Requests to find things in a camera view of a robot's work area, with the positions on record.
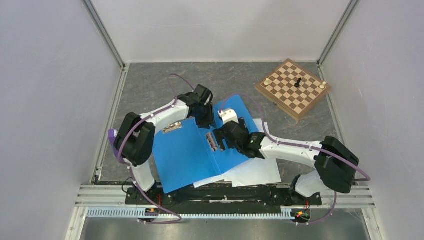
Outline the blue file folder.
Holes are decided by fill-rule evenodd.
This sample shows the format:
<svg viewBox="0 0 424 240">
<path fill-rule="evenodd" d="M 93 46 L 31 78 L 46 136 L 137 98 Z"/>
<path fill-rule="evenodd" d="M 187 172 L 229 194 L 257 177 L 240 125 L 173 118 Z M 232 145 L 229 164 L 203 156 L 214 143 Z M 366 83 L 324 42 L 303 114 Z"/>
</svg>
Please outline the blue file folder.
<svg viewBox="0 0 424 240">
<path fill-rule="evenodd" d="M 206 137 L 210 132 L 190 118 L 181 128 L 155 135 L 152 155 L 164 193 L 222 175 L 249 160 L 235 148 L 213 151 Z"/>
</svg>

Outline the printed white paper sheet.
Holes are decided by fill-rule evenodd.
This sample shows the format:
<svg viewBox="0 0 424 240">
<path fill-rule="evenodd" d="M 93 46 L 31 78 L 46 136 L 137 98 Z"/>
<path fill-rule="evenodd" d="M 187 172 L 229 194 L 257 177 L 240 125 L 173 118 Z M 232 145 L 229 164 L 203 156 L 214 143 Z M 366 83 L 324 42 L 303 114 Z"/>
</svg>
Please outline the printed white paper sheet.
<svg viewBox="0 0 424 240">
<path fill-rule="evenodd" d="M 193 186 L 195 188 L 199 188 L 201 186 L 205 186 L 205 185 L 208 185 L 208 184 L 213 184 L 213 183 L 216 183 L 216 182 L 219 182 L 219 181 L 223 181 L 224 179 L 225 179 L 225 175 L 221 174 L 221 175 L 209 177 L 209 178 L 194 182 Z"/>
</svg>

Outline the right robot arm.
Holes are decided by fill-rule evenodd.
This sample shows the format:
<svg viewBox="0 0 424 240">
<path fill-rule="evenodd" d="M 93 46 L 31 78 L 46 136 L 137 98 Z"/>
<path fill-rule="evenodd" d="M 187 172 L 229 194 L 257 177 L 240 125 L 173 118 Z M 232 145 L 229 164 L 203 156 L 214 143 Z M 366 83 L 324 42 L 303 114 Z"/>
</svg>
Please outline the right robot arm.
<svg viewBox="0 0 424 240">
<path fill-rule="evenodd" d="M 250 132 L 243 118 L 227 122 L 213 133 L 222 151 L 234 149 L 249 159 L 281 159 L 313 168 L 292 181 L 288 196 L 295 204 L 324 190 L 350 193 L 359 170 L 358 157 L 334 137 L 313 142 L 277 140 L 264 132 Z"/>
</svg>

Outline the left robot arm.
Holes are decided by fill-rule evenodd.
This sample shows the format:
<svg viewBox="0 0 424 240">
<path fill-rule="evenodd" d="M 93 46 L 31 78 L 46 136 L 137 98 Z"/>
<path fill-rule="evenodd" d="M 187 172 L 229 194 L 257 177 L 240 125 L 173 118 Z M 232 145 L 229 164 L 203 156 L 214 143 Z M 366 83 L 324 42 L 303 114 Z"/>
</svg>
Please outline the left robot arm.
<svg viewBox="0 0 424 240">
<path fill-rule="evenodd" d="M 155 179 L 149 165 L 156 134 L 189 118 L 194 118 L 199 128 L 215 127 L 212 100 L 212 91 L 199 84 L 193 91 L 175 96 L 170 103 L 156 110 L 143 114 L 128 113 L 119 130 L 110 130 L 115 156 L 127 166 L 139 189 L 137 196 L 143 203 L 151 204 L 157 198 L 157 191 L 153 188 Z"/>
</svg>

